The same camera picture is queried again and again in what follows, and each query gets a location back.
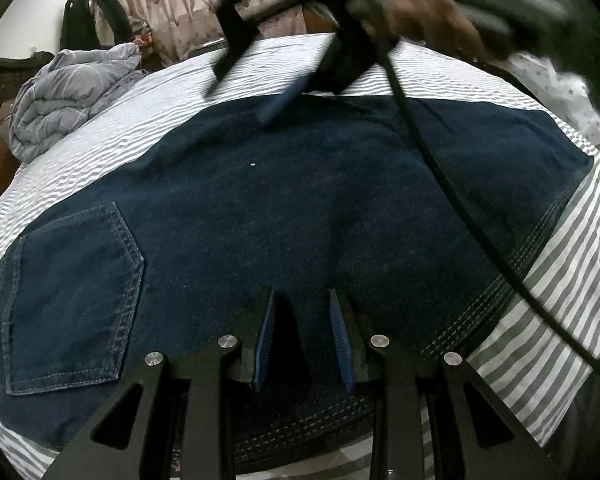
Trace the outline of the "dark blue denim jeans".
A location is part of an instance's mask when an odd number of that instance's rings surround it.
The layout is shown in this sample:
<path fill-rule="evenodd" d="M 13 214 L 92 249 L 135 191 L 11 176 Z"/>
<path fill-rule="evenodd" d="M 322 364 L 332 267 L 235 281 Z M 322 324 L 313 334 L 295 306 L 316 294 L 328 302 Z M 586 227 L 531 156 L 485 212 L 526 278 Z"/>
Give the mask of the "dark blue denim jeans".
<path fill-rule="evenodd" d="M 236 387 L 235 466 L 256 472 L 370 431 L 344 388 L 329 313 L 474 351 L 513 291 L 444 196 L 388 96 L 225 102 L 61 200 L 0 260 L 0 421 L 63 448 L 148 352 L 194 354 L 266 288 L 257 385 Z"/>

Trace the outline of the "grey white striped bed sheet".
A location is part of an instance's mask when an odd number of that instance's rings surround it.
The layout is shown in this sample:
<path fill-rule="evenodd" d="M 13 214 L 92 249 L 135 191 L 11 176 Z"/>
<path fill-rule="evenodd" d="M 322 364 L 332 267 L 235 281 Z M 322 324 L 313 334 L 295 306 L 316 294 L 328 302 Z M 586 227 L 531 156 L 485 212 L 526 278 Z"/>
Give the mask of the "grey white striped bed sheet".
<path fill-rule="evenodd" d="M 279 92 L 314 65 L 327 40 L 317 34 L 259 41 L 220 99 Z M 534 99 L 506 81 L 426 48 L 402 44 L 392 59 L 411 96 L 536 109 Z M 21 167 L 0 198 L 0 259 L 43 211 L 137 159 L 203 110 L 201 89 L 212 62 L 213 55 L 206 53 L 146 77 L 105 113 Z M 594 167 L 527 283 L 573 336 L 600 352 L 600 152 L 575 131 L 569 139 L 593 157 Z M 550 440 L 590 376 L 588 367 L 518 300 L 469 361 L 540 443 Z"/>

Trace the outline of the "dark wooden headboard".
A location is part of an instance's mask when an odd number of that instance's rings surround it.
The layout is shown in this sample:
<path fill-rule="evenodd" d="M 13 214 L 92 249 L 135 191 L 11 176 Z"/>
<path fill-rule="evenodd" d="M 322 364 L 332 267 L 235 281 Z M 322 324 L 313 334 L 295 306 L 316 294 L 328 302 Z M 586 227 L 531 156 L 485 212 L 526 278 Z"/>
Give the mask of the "dark wooden headboard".
<path fill-rule="evenodd" d="M 5 102 L 15 99 L 20 88 L 53 58 L 46 51 L 21 60 L 0 58 L 0 108 Z"/>

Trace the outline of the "grey rolled blanket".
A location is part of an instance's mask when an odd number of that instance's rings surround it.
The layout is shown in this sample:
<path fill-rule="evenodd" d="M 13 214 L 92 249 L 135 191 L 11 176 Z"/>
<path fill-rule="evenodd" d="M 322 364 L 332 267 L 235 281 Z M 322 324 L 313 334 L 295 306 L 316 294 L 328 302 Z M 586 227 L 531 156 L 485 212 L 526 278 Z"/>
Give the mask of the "grey rolled blanket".
<path fill-rule="evenodd" d="M 9 118 L 9 149 L 33 162 L 130 91 L 141 79 L 140 48 L 58 52 L 22 85 Z"/>

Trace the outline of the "white dotted cloth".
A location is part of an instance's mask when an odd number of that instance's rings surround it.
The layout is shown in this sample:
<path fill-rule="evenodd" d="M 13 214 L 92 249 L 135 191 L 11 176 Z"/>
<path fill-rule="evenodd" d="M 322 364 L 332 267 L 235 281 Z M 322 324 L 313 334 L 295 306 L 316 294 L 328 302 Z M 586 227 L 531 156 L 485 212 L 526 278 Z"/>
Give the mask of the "white dotted cloth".
<path fill-rule="evenodd" d="M 600 145 L 600 113 L 582 77 L 558 72 L 549 58 L 538 58 L 530 53 L 513 54 L 501 66 L 554 115 L 592 144 Z"/>

